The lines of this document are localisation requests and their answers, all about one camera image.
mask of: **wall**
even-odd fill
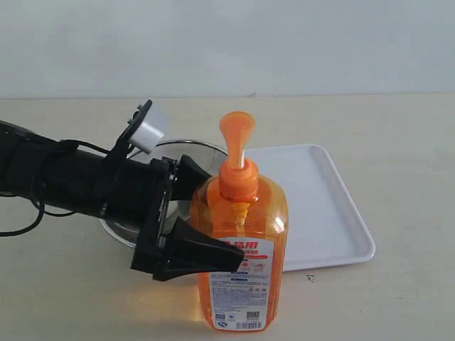
[[[2,0],[0,98],[455,91],[453,0]]]

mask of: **white tray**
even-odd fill
[[[373,238],[324,148],[280,146],[249,149],[245,155],[286,192],[285,271],[353,264],[373,257]]]

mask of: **soap bottle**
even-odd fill
[[[237,272],[198,274],[204,317],[217,330],[263,330],[277,315],[288,205],[282,188],[244,157],[254,127],[255,119],[245,112],[221,119],[229,158],[191,203],[196,229],[245,252]]]

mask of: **table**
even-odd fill
[[[0,119],[54,139],[110,147],[143,99],[0,101]],[[373,238],[373,260],[283,276],[265,332],[205,324],[194,276],[129,270],[132,251],[91,217],[46,217],[0,239],[2,340],[453,340],[455,94],[157,99],[166,138],[223,144],[218,120],[257,117],[250,148],[315,143],[334,159]],[[1,230],[34,219],[0,199]]]

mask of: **stainless steel bowl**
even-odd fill
[[[161,159],[163,156],[180,160],[185,154],[190,156],[202,169],[211,175],[217,175],[228,153],[223,148],[207,142],[197,140],[168,140],[159,143],[156,148],[146,154],[142,151],[133,153],[129,158],[142,163],[149,163],[151,159]],[[180,200],[169,203],[168,214],[164,222],[164,230],[172,228],[177,217],[188,220],[190,217],[190,201]],[[116,222],[100,220],[104,229],[112,237],[128,247],[135,247],[139,230]]]

